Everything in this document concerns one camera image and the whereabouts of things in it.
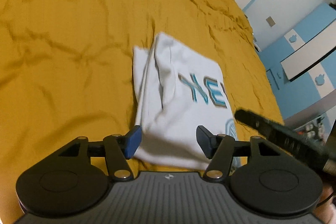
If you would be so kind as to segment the brown wall switch plate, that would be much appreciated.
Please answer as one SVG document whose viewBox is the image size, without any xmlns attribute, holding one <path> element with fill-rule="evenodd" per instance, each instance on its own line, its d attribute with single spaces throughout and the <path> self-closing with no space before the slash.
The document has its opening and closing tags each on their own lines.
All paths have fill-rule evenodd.
<svg viewBox="0 0 336 224">
<path fill-rule="evenodd" d="M 268 18 L 266 18 L 266 22 L 268 23 L 270 27 L 273 27 L 276 24 L 276 22 L 271 16 L 268 16 Z"/>
</svg>

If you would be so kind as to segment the white printed t-shirt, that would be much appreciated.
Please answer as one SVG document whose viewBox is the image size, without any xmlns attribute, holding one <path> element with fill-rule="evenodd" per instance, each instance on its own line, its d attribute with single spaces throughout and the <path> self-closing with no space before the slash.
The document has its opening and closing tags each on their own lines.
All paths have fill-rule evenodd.
<svg viewBox="0 0 336 224">
<path fill-rule="evenodd" d="M 204 170 L 209 160 L 196 130 L 236 137 L 223 74 L 208 59 L 163 32 L 151 48 L 133 48 L 135 123 L 142 128 L 136 158 L 150 164 Z"/>
</svg>

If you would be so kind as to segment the blue white wardrobe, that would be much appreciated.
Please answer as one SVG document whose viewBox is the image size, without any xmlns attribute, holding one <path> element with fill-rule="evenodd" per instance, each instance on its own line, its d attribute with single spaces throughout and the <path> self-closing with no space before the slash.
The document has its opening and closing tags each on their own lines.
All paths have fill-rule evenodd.
<svg viewBox="0 0 336 224">
<path fill-rule="evenodd" d="M 259 57 L 285 121 L 293 123 L 335 105 L 335 9 L 327 3 Z"/>
</svg>

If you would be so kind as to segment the mustard yellow bed cover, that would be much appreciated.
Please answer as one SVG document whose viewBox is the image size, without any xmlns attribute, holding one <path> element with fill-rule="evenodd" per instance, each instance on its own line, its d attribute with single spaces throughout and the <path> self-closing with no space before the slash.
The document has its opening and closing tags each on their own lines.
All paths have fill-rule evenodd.
<svg viewBox="0 0 336 224">
<path fill-rule="evenodd" d="M 165 32 L 222 69 L 233 109 L 282 122 L 234 0 L 1 0 L 1 221 L 19 175 L 77 136 L 134 124 L 133 47 Z"/>
</svg>

